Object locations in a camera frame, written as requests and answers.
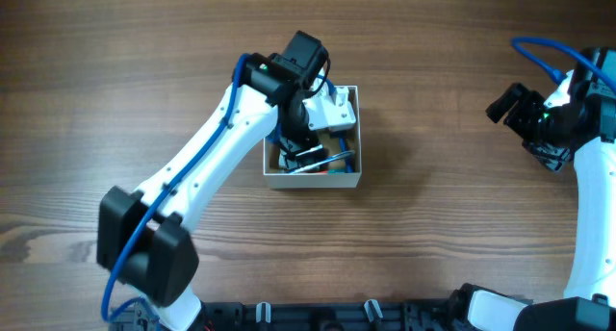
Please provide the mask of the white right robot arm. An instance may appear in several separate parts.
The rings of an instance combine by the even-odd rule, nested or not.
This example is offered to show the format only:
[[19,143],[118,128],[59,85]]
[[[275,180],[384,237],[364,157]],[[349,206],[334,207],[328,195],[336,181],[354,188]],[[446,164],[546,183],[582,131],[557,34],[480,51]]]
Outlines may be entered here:
[[572,164],[577,177],[574,260],[562,298],[527,303],[473,285],[449,299],[446,322],[475,330],[612,330],[615,327],[615,50],[577,51],[547,38],[512,47],[556,84],[543,97],[512,84],[486,110],[551,171]]

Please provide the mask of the Colgate toothpaste tube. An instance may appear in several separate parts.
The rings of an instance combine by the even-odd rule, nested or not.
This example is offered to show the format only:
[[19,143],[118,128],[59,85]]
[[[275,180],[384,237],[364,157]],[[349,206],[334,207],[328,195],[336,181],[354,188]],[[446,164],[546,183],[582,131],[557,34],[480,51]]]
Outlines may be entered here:
[[323,171],[315,172],[316,174],[348,174],[354,173],[353,169],[328,169]]

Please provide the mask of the blue white toothbrush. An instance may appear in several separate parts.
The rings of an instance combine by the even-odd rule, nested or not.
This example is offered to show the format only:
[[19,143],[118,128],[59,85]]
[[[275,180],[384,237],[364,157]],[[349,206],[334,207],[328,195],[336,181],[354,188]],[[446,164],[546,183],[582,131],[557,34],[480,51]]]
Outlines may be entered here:
[[[355,156],[355,151],[348,149],[345,141],[340,139],[342,151],[336,154],[329,154],[328,150],[319,143],[318,145],[296,152],[292,158],[287,159],[287,172],[290,174],[315,173],[315,172],[343,172],[352,173],[354,168],[351,159]],[[332,168],[332,163],[342,161],[343,167]]]

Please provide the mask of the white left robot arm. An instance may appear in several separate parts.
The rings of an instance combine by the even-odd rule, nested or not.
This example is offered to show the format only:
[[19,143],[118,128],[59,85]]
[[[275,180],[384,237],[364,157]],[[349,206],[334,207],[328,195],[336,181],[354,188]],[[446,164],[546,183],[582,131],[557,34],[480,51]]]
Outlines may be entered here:
[[243,54],[218,109],[186,145],[134,191],[111,188],[98,211],[98,265],[110,272],[100,315],[113,323],[143,303],[169,330],[193,327],[201,302],[191,282],[199,259],[192,233],[212,199],[261,140],[308,128],[303,101],[330,69],[322,42],[302,31],[282,53]]

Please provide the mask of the white cardboard box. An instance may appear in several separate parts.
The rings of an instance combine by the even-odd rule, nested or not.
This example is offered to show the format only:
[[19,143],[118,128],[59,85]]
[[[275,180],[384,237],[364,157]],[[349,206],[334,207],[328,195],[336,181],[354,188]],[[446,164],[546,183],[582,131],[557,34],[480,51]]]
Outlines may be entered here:
[[[330,95],[333,95],[338,86],[332,85],[328,81],[323,81],[321,90],[326,90]],[[348,174],[316,174],[316,173],[299,173],[290,174],[279,168],[278,158],[280,157],[280,149],[276,145],[276,126],[269,136],[264,139],[264,158],[263,158],[263,175],[266,183],[271,189],[317,189],[317,188],[355,188],[360,180],[362,173],[362,145],[360,131],[360,114],[359,114],[359,98],[358,88],[353,101],[353,108],[357,117],[357,122],[353,129],[330,132],[329,130],[314,131],[319,138],[320,143],[328,150],[328,153],[333,155],[342,151],[340,139],[345,141],[348,149],[355,151],[355,156],[351,159],[351,165],[354,168],[354,173]],[[343,167],[344,163],[338,161],[332,163],[330,167]]]

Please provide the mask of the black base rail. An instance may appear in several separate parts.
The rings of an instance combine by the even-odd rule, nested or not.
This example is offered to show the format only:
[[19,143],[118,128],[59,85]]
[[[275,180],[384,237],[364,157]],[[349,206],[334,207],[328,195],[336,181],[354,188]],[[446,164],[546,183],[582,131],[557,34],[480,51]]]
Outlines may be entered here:
[[204,303],[190,331],[472,330],[445,299],[331,304]]

